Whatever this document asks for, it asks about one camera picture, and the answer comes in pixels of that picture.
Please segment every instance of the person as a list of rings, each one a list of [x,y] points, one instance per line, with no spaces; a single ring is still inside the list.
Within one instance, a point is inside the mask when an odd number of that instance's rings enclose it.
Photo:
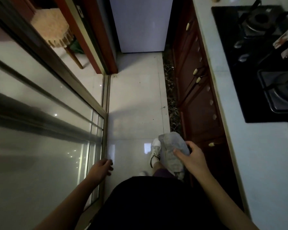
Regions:
[[[175,149],[198,181],[194,187],[176,179],[160,162],[160,147],[152,144],[153,176],[132,177],[111,193],[88,229],[181,228],[258,229],[210,173],[202,150],[191,141],[189,156]],[[111,160],[94,164],[87,177],[35,229],[74,229],[93,189],[111,175]]]

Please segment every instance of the white countertop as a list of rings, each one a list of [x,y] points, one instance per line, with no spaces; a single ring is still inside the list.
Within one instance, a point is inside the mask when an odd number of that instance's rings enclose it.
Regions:
[[[288,230],[288,123],[245,123],[212,6],[252,5],[255,0],[193,0],[226,137],[244,201],[259,229]],[[263,4],[280,4],[262,0]]]

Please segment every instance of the person's left hand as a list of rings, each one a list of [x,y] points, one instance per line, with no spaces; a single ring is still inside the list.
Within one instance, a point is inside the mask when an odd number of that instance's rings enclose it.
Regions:
[[[101,159],[92,166],[85,179],[100,184],[107,175],[111,175],[110,171],[113,170],[112,165],[112,160]]]

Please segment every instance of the forearm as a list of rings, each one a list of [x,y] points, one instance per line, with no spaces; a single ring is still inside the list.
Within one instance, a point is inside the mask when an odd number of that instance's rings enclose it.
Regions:
[[[96,182],[84,179],[35,229],[74,229],[83,212],[88,197],[97,185],[98,183]]]
[[[234,203],[211,173],[198,176],[197,180],[203,187],[221,222],[230,230],[257,229],[246,214]]]

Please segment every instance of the beige cushion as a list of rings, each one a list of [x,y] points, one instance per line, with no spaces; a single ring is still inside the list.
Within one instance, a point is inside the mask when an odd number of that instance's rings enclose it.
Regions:
[[[59,8],[37,10],[31,24],[53,47],[66,47],[73,41],[74,35]]]

